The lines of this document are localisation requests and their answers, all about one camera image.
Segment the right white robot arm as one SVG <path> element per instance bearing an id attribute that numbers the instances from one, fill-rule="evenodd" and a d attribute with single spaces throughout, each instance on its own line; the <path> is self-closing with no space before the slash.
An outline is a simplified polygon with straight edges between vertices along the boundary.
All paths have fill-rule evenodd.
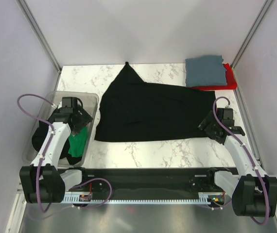
<path id="1" fill-rule="evenodd" d="M 224 145 L 230 153 L 238 175 L 229 171 L 216 171 L 206 178 L 206 187 L 211 191 L 222 188 L 230 197 L 237 216 L 274 217 L 277 207 L 277 178 L 269 176 L 249 151 L 242 127 L 234 120 L 216 119 L 213 112 L 202 121 L 199 129 L 209 138 Z"/>

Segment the green t shirt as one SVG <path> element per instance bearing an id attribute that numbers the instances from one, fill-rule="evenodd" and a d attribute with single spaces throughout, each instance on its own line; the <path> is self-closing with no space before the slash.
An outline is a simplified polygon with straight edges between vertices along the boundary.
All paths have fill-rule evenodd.
<path id="1" fill-rule="evenodd" d="M 84 154 L 87 139 L 88 139 L 87 127 L 84 127 L 76 135 L 71 134 L 68 138 L 68 140 L 69 140 L 68 153 L 74 158 L 82 157 Z"/>

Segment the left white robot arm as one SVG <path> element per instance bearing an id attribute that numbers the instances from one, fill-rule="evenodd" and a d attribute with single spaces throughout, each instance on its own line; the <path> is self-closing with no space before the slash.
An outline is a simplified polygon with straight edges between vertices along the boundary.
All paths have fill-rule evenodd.
<path id="1" fill-rule="evenodd" d="M 58 172 L 58 162 L 69 136 L 80 133 L 93 118 L 83 107 L 61 107 L 49 120 L 39 119 L 48 125 L 43 144 L 29 166 L 20 169 L 19 176 L 28 203 L 61 203 L 65 192 L 75 187 L 88 189 L 90 180 L 81 168 Z"/>

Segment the clear plastic bin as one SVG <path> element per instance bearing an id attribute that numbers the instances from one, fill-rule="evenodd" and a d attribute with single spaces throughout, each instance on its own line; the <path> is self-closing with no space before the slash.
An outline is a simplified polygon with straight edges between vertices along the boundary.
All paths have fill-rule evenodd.
<path id="1" fill-rule="evenodd" d="M 60 167 L 74 167 L 74 166 L 83 166 L 86 157 L 87 157 L 87 151 L 88 146 L 90 143 L 90 140 L 92 138 L 92 130 L 94 128 L 94 122 L 96 119 L 96 112 L 98 109 L 98 103 L 99 103 L 99 97 L 97 94 L 94 93 L 84 93 L 84 92 L 67 92 L 67 91 L 52 91 L 48 93 L 45 97 L 49 102 L 52 102 L 55 105 L 60 106 L 61 100 L 63 97 L 76 97 L 79 98 L 83 103 L 83 109 L 87 111 L 87 113 L 93 118 L 93 120 L 87 124 L 87 140 L 85 145 L 84 153 L 81 157 L 81 160 L 78 163 L 75 163 L 74 165 L 70 165 L 67 159 L 60 159 L 58 165 Z M 55 107 L 52 107 L 48 102 L 45 100 L 42 102 L 42 106 L 40 108 L 40 111 L 38 113 L 39 118 L 48 119 Z M 22 153 L 22 160 L 25 163 L 30 164 L 30 162 L 36 157 L 37 151 L 33 148 L 31 137 L 35 133 L 35 130 L 39 126 L 39 121 L 36 120 L 35 125 L 32 128 L 32 131 L 30 133 L 29 139 L 26 143 L 25 149 Z"/>

